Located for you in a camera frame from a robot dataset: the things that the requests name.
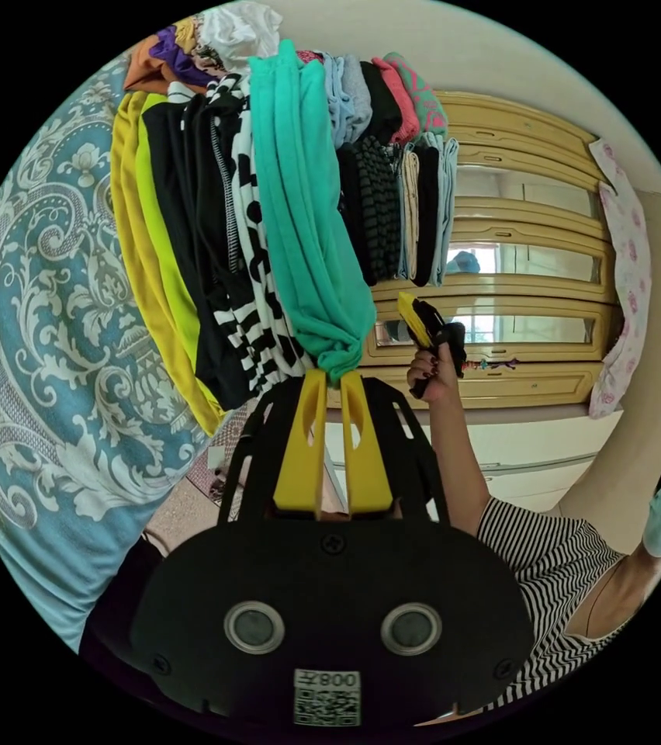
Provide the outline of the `person's right hand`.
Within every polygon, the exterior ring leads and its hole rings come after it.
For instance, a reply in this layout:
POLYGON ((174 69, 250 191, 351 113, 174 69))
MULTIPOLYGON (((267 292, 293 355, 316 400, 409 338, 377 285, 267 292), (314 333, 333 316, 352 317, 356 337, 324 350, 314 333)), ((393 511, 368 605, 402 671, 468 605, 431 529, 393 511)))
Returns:
POLYGON ((448 343, 440 344, 435 353, 416 352, 407 370, 407 385, 426 404, 459 398, 459 378, 448 343))

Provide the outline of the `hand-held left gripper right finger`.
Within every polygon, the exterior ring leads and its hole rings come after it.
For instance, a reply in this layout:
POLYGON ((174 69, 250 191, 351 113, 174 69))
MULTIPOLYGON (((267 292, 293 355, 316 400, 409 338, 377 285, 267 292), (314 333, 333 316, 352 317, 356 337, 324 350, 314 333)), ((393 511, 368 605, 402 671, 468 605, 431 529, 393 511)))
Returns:
POLYGON ((388 511, 393 495, 359 372, 348 372, 341 378, 341 423, 348 512, 371 515, 388 511))

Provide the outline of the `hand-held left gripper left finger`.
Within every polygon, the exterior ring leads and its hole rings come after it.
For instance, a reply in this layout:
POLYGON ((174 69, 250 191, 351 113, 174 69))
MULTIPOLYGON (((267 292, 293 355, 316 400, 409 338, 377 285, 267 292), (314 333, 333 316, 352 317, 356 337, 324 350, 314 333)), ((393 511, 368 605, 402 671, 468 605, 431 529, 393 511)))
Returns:
POLYGON ((280 512, 322 512, 326 410, 326 374, 311 369, 294 405, 275 487, 274 503, 280 512))

